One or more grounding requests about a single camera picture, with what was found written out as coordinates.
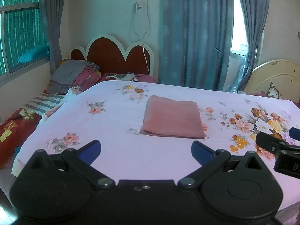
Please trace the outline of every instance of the pink folded cloth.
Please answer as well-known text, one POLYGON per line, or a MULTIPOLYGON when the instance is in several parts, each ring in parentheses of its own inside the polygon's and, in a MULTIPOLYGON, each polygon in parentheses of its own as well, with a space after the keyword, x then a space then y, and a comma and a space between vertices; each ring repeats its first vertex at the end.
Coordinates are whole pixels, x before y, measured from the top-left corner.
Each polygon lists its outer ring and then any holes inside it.
POLYGON ((141 134, 162 137, 204 138, 199 108, 193 101, 149 98, 141 134))

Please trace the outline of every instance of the striped fabric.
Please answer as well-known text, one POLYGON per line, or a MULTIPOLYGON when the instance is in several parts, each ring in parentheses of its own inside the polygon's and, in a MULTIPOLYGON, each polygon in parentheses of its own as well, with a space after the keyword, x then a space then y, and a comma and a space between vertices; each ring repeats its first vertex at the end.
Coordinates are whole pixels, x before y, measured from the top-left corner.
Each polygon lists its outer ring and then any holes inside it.
POLYGON ((39 115, 43 115, 45 112, 56 107, 65 95, 49 95, 49 94, 40 94, 35 97, 32 101, 25 104, 22 108, 27 110, 33 110, 39 115))

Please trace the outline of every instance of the yellow flower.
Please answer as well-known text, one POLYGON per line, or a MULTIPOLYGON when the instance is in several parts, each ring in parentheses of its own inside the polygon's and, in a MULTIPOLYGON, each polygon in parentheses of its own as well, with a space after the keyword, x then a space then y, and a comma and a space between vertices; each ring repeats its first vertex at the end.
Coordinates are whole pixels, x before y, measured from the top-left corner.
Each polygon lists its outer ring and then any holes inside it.
POLYGON ((274 120, 269 120, 268 124, 274 129, 277 133, 282 132, 282 127, 279 122, 274 121, 274 120))
POLYGON ((247 141, 245 139, 242 139, 241 137, 237 137, 236 142, 241 146, 245 146, 247 144, 247 141))
POLYGON ((256 135, 257 135, 257 134, 253 134, 253 133, 250 134, 251 139, 256 140, 256 135))

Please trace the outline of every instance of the gray curtain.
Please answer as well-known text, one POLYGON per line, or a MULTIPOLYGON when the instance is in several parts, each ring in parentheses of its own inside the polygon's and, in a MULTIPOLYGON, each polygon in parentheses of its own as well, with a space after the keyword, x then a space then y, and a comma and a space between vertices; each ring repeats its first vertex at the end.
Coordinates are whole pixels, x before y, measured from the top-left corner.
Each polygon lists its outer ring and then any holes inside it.
POLYGON ((162 84, 223 90, 234 0, 164 0, 162 84))
POLYGON ((254 67, 256 47, 265 28, 270 2, 270 0, 240 1, 244 14, 249 48, 233 84, 228 89, 229 92, 244 90, 250 80, 254 67))
POLYGON ((62 61, 59 35, 64 1, 65 0, 39 0, 41 21, 49 40, 51 75, 62 61))

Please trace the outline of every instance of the red pillow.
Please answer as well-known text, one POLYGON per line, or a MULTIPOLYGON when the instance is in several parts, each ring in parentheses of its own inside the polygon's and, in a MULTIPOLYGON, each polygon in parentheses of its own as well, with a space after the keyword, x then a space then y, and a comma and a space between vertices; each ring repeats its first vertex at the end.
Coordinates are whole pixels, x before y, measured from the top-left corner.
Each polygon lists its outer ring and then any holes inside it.
POLYGON ((19 108, 0 125, 0 169, 14 155, 15 148, 34 132, 41 118, 33 111, 19 108))

